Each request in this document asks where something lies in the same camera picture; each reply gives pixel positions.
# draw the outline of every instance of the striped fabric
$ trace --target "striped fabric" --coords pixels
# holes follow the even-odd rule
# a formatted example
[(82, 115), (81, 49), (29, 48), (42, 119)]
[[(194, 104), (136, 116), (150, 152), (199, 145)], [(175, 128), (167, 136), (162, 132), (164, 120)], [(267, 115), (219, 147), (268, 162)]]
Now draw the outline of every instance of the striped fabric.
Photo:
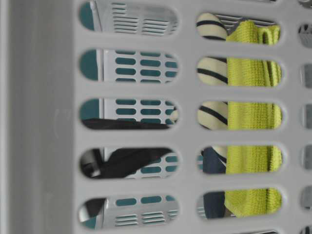
[(218, 17), (204, 13), (198, 17), (197, 29), (199, 34), (207, 39), (226, 40), (227, 31)]
[[(214, 15), (205, 13), (197, 21), (199, 34), (207, 39), (225, 40), (227, 31), (221, 21)], [(197, 66), (199, 79), (208, 85), (228, 85), (226, 58), (205, 57)], [(179, 113), (175, 109), (170, 119), (176, 122)], [(200, 125), (209, 130), (228, 129), (228, 104), (221, 101), (204, 102), (198, 112), (197, 118)], [(227, 147), (212, 146), (215, 154), (226, 166)]]

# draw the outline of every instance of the black fabric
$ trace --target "black fabric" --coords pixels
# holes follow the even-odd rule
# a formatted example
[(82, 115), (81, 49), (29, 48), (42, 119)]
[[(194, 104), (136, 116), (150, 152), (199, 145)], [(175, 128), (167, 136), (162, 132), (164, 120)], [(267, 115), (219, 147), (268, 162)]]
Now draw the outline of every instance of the black fabric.
[[(225, 173), (226, 167), (219, 159), (219, 154), (212, 148), (203, 152), (203, 172), (208, 174)], [(204, 195), (204, 208), (206, 218), (222, 218), (225, 214), (224, 192), (213, 192)]]
[(101, 175), (96, 178), (127, 177), (170, 152), (166, 148), (118, 149), (99, 167)]
[(87, 201), (86, 208), (90, 218), (96, 217), (104, 205), (106, 199), (92, 199)]
[[(168, 129), (165, 124), (158, 123), (141, 123), (124, 120), (113, 119), (86, 119), (83, 123), (94, 130), (104, 129)], [(122, 148), (114, 151), (108, 161), (103, 161), (99, 149), (94, 149), (93, 154), (97, 167), (100, 170), (100, 175), (93, 178), (124, 178), (145, 167), (154, 161), (160, 159), (165, 154), (170, 153), (167, 148)], [(92, 164), (82, 165), (84, 173), (91, 177)]]
[(203, 36), (206, 39), (211, 39), (211, 40), (225, 40), (224, 38), (217, 37), (217, 36)]
[(83, 124), (93, 130), (136, 130), (136, 129), (168, 129), (166, 124), (160, 123), (142, 123), (136, 121), (124, 121), (114, 119), (103, 119), (103, 118), (91, 118), (82, 121)]

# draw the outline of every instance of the gray plastic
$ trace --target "gray plastic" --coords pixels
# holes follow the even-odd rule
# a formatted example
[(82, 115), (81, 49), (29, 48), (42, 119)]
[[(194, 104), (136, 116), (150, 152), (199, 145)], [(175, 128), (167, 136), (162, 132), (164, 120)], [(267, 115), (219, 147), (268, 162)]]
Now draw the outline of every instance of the gray plastic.
[(312, 7), (312, 0), (298, 0), (302, 6), (306, 8), (311, 8)]
[[(242, 0), (124, 0), (165, 6), (178, 18), (177, 31), (167, 37), (93, 33), (78, 20), (84, 0), (1, 0), (0, 5), (0, 233), (99, 234), (78, 221), (81, 205), (94, 197), (122, 194), (170, 194), (180, 207), (177, 219), (163, 226), (106, 230), (107, 234), (248, 233), (266, 229), (297, 234), (311, 224), (300, 206), (301, 192), (311, 185), (311, 173), (302, 168), (302, 148), (311, 143), (311, 131), (302, 127), (302, 107), (311, 91), (300, 81), (300, 68), (311, 62), (297, 31), (309, 21), (311, 10), (296, 0), (276, 3)], [(278, 45), (223, 43), (200, 37), (195, 22), (203, 12), (279, 22)], [(175, 55), (180, 72), (167, 85), (92, 82), (79, 70), (81, 55), (90, 48), (166, 51)], [(285, 76), (274, 89), (210, 87), (197, 78), (196, 66), (206, 56), (234, 56), (278, 61)], [(81, 105), (94, 97), (172, 100), (180, 110), (177, 126), (168, 131), (92, 131), (79, 120)], [(284, 122), (274, 131), (206, 131), (196, 111), (206, 100), (274, 101)], [(81, 155), (93, 147), (160, 146), (176, 150), (177, 173), (167, 179), (91, 181), (79, 169)], [(196, 165), (197, 152), (207, 145), (277, 145), (284, 165), (277, 173), (208, 177)], [(283, 195), (281, 210), (273, 215), (245, 219), (203, 221), (197, 198), (206, 192), (276, 187)]]
[(111, 198), (104, 209), (104, 228), (115, 228), (122, 226), (143, 226), (151, 224), (166, 224), (178, 215), (178, 203), (176, 201), (166, 201), (165, 196), (161, 196), (163, 202), (155, 204), (142, 204), (142, 196), (135, 196), (138, 201), (135, 206), (118, 207), (115, 204), (117, 199), (124, 199), (124, 196)]
[(96, 31), (164, 36), (177, 28), (176, 15), (170, 8), (115, 0), (90, 2)]

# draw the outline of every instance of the teal wall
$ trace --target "teal wall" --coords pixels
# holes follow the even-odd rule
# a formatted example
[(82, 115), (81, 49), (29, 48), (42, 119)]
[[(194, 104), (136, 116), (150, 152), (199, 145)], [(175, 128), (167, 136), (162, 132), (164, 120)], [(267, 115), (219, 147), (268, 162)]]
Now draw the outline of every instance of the teal wall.
[[(80, 20), (86, 28), (94, 30), (92, 11), (89, 3), (85, 4), (81, 8)], [(80, 69), (86, 78), (98, 80), (97, 53), (95, 50), (91, 50), (81, 57)], [(93, 99), (85, 103), (80, 110), (80, 117), (83, 120), (89, 118), (99, 118), (98, 100)]]
[(88, 228), (95, 229), (96, 222), (97, 222), (97, 218), (91, 218), (88, 221), (83, 222), (82, 224)]

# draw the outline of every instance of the towel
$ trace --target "towel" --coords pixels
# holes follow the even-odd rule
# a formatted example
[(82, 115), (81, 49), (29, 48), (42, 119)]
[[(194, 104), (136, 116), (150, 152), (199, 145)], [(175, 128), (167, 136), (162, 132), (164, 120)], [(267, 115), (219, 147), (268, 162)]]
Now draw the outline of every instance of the towel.
[[(278, 26), (258, 28), (251, 21), (240, 23), (227, 41), (273, 45), (279, 39)], [(280, 67), (271, 61), (228, 58), (228, 84), (233, 86), (276, 86)], [(281, 124), (277, 105), (269, 103), (229, 102), (228, 129), (274, 129)], [(229, 146), (227, 174), (276, 171), (282, 163), (275, 146)], [(226, 191), (225, 206), (237, 217), (273, 213), (281, 206), (276, 189)]]

